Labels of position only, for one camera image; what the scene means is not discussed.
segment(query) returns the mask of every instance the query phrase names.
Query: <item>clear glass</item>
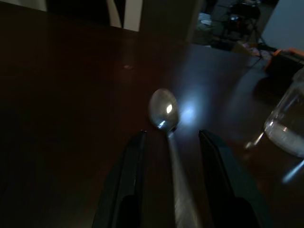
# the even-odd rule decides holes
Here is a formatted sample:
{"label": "clear glass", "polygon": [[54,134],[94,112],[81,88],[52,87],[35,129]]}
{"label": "clear glass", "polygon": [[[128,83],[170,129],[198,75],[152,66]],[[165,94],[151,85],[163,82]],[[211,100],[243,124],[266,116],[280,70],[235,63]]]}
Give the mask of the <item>clear glass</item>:
{"label": "clear glass", "polygon": [[268,138],[283,150],[304,158],[304,81],[294,81],[267,118]]}

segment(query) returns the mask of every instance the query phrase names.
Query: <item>wooden table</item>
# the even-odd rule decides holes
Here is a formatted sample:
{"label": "wooden table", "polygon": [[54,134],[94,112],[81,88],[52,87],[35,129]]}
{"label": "wooden table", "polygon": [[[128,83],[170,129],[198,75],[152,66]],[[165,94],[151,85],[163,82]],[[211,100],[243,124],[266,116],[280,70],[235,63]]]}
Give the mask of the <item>wooden table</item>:
{"label": "wooden table", "polygon": [[174,227],[168,147],[147,118],[160,87],[180,105],[177,146],[205,227],[203,128],[252,174],[276,228],[303,227],[304,176],[282,183],[301,160],[267,138],[243,149],[277,102],[254,96],[265,75],[248,71],[250,58],[6,3],[0,29],[0,227],[90,228],[107,173],[141,129],[143,227]]}

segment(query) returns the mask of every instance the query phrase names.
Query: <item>spoon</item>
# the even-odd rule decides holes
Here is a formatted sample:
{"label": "spoon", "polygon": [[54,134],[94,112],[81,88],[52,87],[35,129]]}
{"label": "spoon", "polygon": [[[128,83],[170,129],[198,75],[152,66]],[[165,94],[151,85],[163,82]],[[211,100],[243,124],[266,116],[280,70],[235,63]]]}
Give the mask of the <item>spoon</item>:
{"label": "spoon", "polygon": [[167,89],[154,92],[149,103],[151,122],[167,135],[172,164],[175,223],[177,228],[201,228],[200,218],[184,174],[173,129],[179,122],[179,110],[174,95]]}

